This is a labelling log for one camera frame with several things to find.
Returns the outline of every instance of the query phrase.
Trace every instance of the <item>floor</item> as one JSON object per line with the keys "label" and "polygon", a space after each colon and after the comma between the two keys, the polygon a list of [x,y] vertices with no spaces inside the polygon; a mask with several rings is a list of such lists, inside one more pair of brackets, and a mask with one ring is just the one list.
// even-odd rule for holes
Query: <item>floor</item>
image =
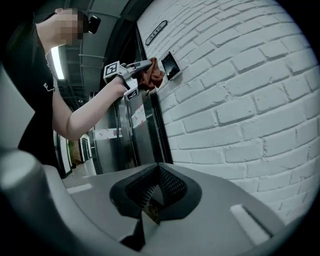
{"label": "floor", "polygon": [[72,178],[88,177],[93,175],[97,174],[94,166],[94,161],[92,160],[92,158],[90,158],[85,163],[79,164],[75,169],[72,169],[72,173],[68,175],[68,177],[66,177],[65,180]]}

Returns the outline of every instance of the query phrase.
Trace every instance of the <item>fluorescent light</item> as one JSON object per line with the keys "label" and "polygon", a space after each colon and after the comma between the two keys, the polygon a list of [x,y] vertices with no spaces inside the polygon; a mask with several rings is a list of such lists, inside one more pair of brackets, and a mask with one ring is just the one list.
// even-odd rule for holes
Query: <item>fluorescent light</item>
{"label": "fluorescent light", "polygon": [[52,54],[55,72],[56,72],[56,75],[58,76],[58,79],[65,79],[64,73],[62,72],[62,68],[61,68],[58,46],[53,47],[51,49],[51,54]]}

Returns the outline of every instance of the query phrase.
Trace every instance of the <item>black t-shirt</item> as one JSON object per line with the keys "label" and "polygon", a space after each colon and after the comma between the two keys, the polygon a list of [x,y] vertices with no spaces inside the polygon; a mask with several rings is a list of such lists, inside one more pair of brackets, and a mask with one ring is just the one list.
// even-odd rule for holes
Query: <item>black t-shirt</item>
{"label": "black t-shirt", "polygon": [[60,173],[52,126],[53,93],[56,88],[34,23],[26,26],[23,35],[15,41],[3,59],[3,66],[35,111],[18,148],[34,155],[43,165],[56,167]]}

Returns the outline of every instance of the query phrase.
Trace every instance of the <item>man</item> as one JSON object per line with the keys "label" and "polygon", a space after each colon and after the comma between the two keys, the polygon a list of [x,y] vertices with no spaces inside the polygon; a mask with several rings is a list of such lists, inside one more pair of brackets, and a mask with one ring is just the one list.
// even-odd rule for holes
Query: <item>man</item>
{"label": "man", "polygon": [[53,47],[81,39],[87,32],[88,18],[82,12],[56,9],[41,23],[26,22],[18,36],[10,39],[3,60],[12,82],[35,111],[18,148],[58,170],[53,129],[64,138],[77,141],[126,91],[122,78],[116,77],[75,112],[62,99],[46,58],[51,57]]}

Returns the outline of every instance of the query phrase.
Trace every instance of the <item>brown cloth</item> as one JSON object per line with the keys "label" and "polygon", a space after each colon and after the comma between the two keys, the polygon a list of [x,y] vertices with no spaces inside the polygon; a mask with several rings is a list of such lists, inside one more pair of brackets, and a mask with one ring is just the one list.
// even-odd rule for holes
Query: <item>brown cloth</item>
{"label": "brown cloth", "polygon": [[156,57],[150,58],[149,61],[152,62],[152,65],[148,70],[142,70],[137,74],[138,87],[145,91],[151,91],[155,87],[159,88],[165,76],[165,73],[159,69]]}

